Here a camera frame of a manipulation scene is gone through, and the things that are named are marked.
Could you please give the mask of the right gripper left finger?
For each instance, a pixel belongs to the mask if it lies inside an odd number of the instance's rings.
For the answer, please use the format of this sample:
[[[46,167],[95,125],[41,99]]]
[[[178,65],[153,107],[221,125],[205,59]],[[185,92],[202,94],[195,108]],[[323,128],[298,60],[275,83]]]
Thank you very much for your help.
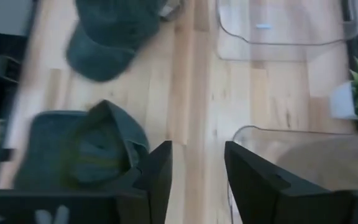
[[[164,224],[172,187],[172,142],[164,141],[106,190],[105,223]]]

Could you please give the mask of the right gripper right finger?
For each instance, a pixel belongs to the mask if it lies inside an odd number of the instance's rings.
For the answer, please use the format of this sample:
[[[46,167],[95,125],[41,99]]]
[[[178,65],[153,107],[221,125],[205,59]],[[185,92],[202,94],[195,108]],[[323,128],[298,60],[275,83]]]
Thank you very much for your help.
[[[244,223],[352,223],[349,192],[324,189],[233,141],[225,143],[224,160]]]

